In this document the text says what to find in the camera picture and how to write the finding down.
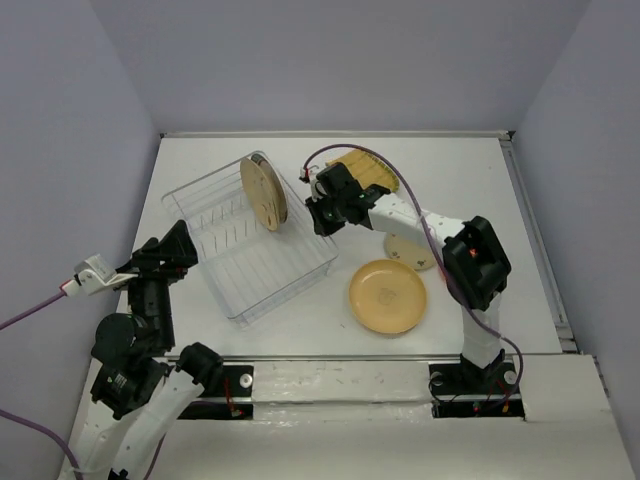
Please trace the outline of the beige floral square plate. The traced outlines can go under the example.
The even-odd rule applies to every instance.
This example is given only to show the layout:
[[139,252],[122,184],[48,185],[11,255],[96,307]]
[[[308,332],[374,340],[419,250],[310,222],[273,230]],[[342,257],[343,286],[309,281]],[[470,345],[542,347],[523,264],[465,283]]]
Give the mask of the beige floral square plate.
[[270,232],[277,231],[288,218],[288,203],[283,183],[271,163],[257,164],[250,157],[240,162],[242,188],[257,220]]

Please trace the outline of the small beige flower plate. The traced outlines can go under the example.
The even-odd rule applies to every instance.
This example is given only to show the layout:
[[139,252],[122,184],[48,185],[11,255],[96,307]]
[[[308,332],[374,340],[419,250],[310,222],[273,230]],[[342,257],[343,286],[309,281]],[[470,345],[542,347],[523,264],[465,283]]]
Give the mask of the small beige flower plate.
[[436,265],[432,252],[394,234],[386,234],[383,241],[386,255],[415,271],[428,270]]

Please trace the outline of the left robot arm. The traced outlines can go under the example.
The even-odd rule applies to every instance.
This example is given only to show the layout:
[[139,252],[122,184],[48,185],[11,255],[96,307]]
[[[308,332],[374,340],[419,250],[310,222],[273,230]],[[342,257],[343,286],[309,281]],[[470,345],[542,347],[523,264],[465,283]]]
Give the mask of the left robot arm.
[[93,255],[61,289],[73,296],[123,290],[128,309],[98,324],[91,358],[99,365],[86,423],[62,479],[138,479],[152,450],[200,394],[215,392],[222,357],[196,342],[175,365],[163,356],[175,346],[171,285],[197,265],[187,224],[177,221],[163,238],[150,238],[122,266]]

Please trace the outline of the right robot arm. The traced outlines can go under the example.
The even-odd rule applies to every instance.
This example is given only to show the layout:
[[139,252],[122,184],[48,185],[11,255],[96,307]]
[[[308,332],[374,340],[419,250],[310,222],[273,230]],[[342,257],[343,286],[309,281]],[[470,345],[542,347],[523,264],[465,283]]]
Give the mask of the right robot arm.
[[463,221],[435,214],[378,184],[364,188],[342,163],[317,172],[303,168],[300,180],[310,186],[305,205],[316,234],[358,225],[431,251],[462,309],[458,380],[467,392],[491,386],[505,359],[499,309],[512,270],[491,223],[481,216]]

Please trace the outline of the yellow bamboo pattern plate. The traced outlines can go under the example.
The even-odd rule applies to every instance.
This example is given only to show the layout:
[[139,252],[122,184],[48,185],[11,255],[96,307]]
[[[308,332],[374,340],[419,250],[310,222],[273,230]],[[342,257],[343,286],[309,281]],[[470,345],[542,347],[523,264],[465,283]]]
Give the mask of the yellow bamboo pattern plate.
[[396,193],[400,187],[399,178],[378,157],[352,149],[337,159],[325,163],[326,167],[344,164],[363,189],[378,185]]

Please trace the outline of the large yellow round plate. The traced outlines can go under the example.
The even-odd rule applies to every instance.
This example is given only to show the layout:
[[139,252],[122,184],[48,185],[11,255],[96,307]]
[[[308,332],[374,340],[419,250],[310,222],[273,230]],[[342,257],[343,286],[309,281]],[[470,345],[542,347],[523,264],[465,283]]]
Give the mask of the large yellow round plate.
[[368,330],[400,335],[423,320],[428,291],[421,277],[408,265],[379,259],[353,274],[348,301],[354,317]]

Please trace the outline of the orange round plate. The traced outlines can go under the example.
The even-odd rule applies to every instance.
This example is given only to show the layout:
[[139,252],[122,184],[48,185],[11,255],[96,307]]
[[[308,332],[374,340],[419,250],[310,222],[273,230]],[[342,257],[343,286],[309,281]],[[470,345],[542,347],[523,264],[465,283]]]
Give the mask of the orange round plate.
[[447,276],[446,276],[445,272],[442,269],[438,268],[438,273],[439,273],[439,277],[441,278],[442,282],[446,285],[448,280],[447,280]]

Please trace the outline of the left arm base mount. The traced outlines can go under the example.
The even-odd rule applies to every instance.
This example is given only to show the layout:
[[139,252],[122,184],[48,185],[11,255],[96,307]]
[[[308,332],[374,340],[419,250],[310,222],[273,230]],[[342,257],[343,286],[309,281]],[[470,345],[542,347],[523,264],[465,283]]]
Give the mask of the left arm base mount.
[[225,363],[215,386],[208,386],[179,415],[179,420],[252,420],[254,366]]

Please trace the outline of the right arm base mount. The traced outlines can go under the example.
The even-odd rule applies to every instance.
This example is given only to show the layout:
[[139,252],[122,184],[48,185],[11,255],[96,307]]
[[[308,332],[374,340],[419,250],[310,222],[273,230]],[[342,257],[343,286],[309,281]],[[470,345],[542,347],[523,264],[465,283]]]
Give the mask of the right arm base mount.
[[502,362],[487,378],[476,378],[461,363],[429,365],[428,388],[436,419],[525,418],[518,374]]

